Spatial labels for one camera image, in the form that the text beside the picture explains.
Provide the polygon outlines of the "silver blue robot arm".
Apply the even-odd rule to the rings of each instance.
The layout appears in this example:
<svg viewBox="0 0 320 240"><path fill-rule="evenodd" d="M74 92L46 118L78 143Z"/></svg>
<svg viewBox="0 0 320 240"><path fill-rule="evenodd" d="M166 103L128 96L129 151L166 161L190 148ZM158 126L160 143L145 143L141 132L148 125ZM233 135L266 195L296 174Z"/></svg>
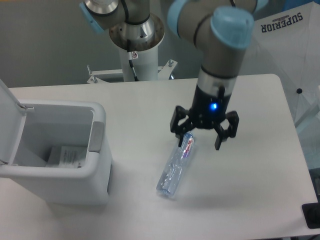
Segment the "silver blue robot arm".
<svg viewBox="0 0 320 240"><path fill-rule="evenodd" d="M170 5L169 29L203 53L192 106L177 106L170 122L179 140L193 129L213 129L219 149L236 136L239 116L227 107L251 41L253 14L266 5L265 0L175 0ZM157 79L165 30L148 0L83 0L79 7L95 32L108 31L126 82Z"/></svg>

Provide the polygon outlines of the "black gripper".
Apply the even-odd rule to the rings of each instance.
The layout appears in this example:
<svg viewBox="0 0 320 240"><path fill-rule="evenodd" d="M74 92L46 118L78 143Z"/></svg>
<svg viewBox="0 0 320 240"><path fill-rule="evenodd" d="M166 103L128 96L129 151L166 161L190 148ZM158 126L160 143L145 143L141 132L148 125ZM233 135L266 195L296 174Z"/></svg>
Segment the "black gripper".
<svg viewBox="0 0 320 240"><path fill-rule="evenodd" d="M178 139L179 147L182 146L184 134L193 130L194 127L207 130L214 128L217 133L214 147L217 151L222 142L236 137L240 118L236 111L226 114L231 95L226 95L225 91L225 87L221 85L218 87L217 94L211 95L197 85L191 108L187 110L180 105L175 107L170 121L170 131ZM220 124L225 119L229 122L227 129Z"/></svg>

